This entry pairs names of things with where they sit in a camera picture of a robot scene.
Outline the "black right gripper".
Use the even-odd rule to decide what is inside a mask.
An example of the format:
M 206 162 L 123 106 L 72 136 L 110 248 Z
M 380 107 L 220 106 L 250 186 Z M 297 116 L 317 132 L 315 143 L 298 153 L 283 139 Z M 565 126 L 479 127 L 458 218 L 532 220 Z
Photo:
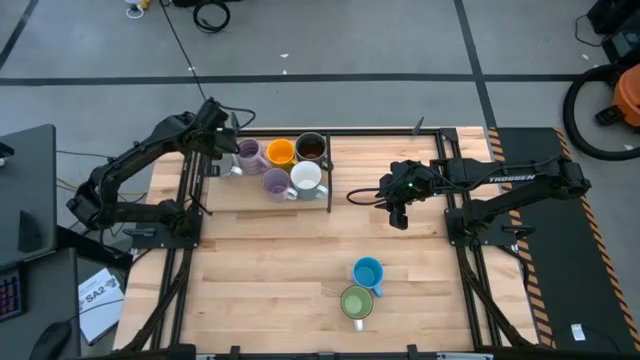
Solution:
M 436 195 L 434 171 L 420 161 L 412 160 L 392 162 L 390 169 L 391 172 L 384 174 L 378 183 L 378 197 L 384 201 L 374 207 L 389 212 L 392 227 L 406 230 L 406 206 Z

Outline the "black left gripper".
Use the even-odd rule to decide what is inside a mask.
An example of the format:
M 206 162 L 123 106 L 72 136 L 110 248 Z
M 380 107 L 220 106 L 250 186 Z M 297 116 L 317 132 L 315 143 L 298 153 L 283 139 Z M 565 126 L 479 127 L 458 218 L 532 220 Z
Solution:
M 221 174 L 220 161 L 223 154 L 238 155 L 240 146 L 236 141 L 236 131 L 227 127 L 229 115 L 213 98 L 207 99 L 195 117 L 194 149 L 209 155 L 205 162 L 206 176 Z

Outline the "orange mug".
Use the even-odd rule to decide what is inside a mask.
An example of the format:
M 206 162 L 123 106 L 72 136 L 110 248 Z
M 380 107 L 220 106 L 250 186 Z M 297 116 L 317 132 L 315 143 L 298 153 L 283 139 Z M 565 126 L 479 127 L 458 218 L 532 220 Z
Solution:
M 266 156 L 274 168 L 290 171 L 296 164 L 295 145 L 287 139 L 275 139 L 266 149 Z

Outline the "purple mug white handle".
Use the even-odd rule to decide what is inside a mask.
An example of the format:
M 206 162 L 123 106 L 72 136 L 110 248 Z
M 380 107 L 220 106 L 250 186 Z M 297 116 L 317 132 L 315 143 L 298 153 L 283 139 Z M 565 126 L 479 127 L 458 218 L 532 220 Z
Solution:
M 269 169 L 263 174 L 262 187 L 276 202 L 294 201 L 298 198 L 298 191 L 290 183 L 289 173 L 279 168 Z

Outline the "dark grey mug brown inside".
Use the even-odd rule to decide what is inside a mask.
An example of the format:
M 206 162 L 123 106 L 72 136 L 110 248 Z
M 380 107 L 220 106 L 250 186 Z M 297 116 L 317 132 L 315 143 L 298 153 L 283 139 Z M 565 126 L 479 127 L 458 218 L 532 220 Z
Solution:
M 325 137 L 316 132 L 303 133 L 295 142 L 295 157 L 298 162 L 310 161 L 325 171 L 333 169 L 328 150 L 329 146 Z

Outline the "green mug white handle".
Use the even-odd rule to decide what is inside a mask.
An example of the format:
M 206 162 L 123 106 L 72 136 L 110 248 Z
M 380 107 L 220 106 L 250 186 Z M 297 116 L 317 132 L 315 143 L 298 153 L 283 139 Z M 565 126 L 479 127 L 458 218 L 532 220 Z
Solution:
M 346 288 L 340 298 L 342 312 L 354 322 L 357 332 L 364 331 L 364 319 L 373 310 L 373 297 L 368 289 L 353 285 Z

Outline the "white printed booklet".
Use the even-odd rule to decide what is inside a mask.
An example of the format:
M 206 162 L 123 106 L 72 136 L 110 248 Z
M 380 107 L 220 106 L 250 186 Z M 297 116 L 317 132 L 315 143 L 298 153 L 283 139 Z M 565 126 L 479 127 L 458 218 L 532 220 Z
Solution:
M 123 301 L 119 280 L 106 268 L 78 286 L 79 325 L 88 345 L 119 322 Z

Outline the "dark grey desk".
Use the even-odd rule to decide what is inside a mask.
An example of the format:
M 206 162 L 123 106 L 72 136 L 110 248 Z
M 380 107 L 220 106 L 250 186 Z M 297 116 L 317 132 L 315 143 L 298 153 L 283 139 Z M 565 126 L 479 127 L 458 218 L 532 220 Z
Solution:
M 69 327 L 58 359 L 80 354 L 77 256 L 57 242 L 55 132 L 46 124 L 0 137 L 14 149 L 0 167 L 0 282 L 17 266 L 24 292 L 18 316 L 4 320 L 0 302 L 0 360 L 28 360 L 56 322 Z

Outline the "black hazard-striped floor mat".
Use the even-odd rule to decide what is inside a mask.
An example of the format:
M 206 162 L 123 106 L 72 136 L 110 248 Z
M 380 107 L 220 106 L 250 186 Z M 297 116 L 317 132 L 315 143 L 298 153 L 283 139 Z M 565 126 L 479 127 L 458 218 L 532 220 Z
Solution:
M 534 230 L 517 247 L 539 342 L 558 350 L 640 354 L 640 333 L 587 198 L 546 199 L 509 216 Z M 582 325 L 585 341 L 574 340 L 572 324 Z

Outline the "black computer mouse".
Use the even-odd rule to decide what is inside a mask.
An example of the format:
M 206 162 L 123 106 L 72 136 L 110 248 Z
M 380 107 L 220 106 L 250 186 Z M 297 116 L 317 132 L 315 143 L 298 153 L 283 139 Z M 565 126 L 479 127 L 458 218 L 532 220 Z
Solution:
M 50 324 L 32 347 L 29 360 L 57 360 L 71 335 L 68 322 Z

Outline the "black keyboard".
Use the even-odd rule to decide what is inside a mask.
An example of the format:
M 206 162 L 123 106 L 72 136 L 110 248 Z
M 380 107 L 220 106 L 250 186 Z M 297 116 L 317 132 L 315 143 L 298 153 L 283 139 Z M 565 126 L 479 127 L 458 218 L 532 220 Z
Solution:
M 23 271 L 19 266 L 0 269 L 0 322 L 26 312 Z

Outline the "orange shop vacuum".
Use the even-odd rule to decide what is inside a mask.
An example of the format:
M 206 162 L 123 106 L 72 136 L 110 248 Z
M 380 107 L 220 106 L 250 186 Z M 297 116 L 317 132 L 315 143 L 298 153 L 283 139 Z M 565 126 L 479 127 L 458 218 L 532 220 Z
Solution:
M 624 122 L 640 132 L 640 63 L 620 75 L 612 105 L 597 113 L 595 120 L 602 126 Z

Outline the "black floor equipment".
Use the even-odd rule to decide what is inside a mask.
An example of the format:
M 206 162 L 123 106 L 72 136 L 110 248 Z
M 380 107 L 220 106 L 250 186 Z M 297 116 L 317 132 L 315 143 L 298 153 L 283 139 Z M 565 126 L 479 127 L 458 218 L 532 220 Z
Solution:
M 640 0 L 597 0 L 587 18 L 611 64 L 640 63 Z

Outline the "black shelf end post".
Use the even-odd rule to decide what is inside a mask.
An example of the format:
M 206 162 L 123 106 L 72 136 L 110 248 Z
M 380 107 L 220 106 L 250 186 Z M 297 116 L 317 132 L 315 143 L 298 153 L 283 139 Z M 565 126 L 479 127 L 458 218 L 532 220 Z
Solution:
M 332 175 L 332 171 L 333 171 L 333 162 L 332 162 L 332 151 L 331 151 L 331 134 L 330 133 L 326 133 L 325 134 L 325 140 L 326 140 L 326 144 L 327 144 L 327 166 L 328 166 L 328 170 L 327 172 L 327 176 L 328 176 L 328 197 L 327 197 L 327 213 L 331 214 L 332 212 L 332 202 L 333 202 L 333 175 Z

